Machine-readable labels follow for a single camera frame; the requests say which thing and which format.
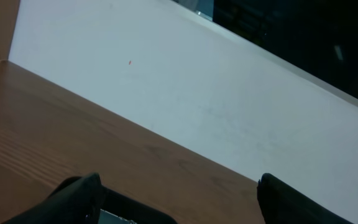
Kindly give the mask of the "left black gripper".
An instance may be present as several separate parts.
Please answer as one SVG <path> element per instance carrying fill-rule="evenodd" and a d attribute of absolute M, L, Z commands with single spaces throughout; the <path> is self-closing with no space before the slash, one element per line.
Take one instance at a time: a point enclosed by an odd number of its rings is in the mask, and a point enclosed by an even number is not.
<path fill-rule="evenodd" d="M 97 173 L 64 180 L 44 201 L 5 224 L 97 224 L 101 209 L 138 224 L 177 224 L 159 210 L 103 188 Z"/>

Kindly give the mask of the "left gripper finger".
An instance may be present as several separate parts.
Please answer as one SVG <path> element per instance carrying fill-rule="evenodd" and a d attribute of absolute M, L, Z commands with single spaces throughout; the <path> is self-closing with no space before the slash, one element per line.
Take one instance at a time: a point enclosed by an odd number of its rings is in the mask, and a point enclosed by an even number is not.
<path fill-rule="evenodd" d="M 351 224 L 269 173 L 258 181 L 257 200 L 266 224 Z"/>

